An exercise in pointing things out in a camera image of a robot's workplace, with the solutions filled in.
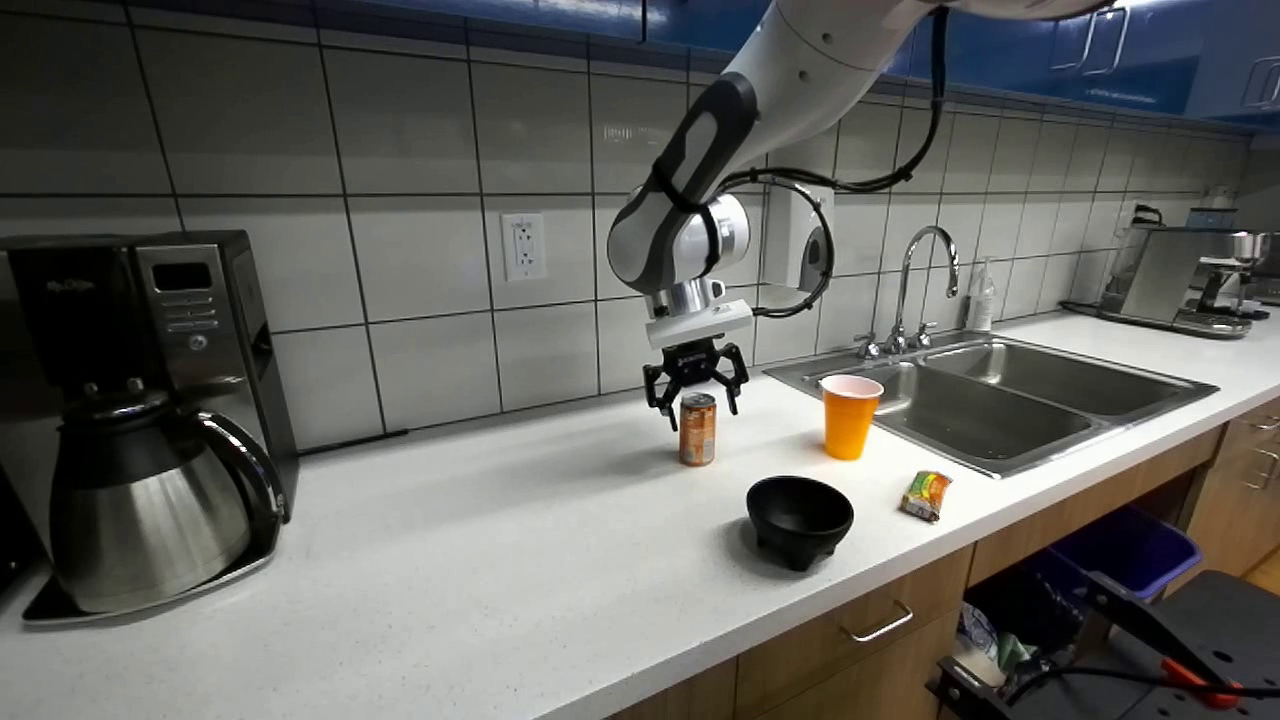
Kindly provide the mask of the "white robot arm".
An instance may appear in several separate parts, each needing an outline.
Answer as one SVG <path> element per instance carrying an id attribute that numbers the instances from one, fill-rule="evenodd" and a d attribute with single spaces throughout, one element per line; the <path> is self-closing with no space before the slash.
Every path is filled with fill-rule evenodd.
<path id="1" fill-rule="evenodd" d="M 692 98 L 608 226 L 608 264 L 647 301 L 646 401 L 672 412 L 684 388 L 718 381 L 739 397 L 750 367 L 723 333 L 754 318 L 711 278 L 750 243 L 732 171 L 772 146 L 834 129 L 891 63 L 914 29 L 952 8 L 987 18 L 1062 18 L 1105 0 L 772 0 L 732 63 Z"/>

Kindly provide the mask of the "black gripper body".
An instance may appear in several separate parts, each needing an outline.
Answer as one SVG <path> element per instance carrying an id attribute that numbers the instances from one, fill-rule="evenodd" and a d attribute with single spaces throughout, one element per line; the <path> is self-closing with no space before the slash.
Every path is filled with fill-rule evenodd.
<path id="1" fill-rule="evenodd" d="M 660 362 L 672 367 L 675 388 L 711 381 L 718 353 L 730 342 L 730 333 L 744 327 L 754 306 L 744 301 L 719 301 L 692 311 L 670 311 L 647 322 L 647 342 L 660 353 Z"/>

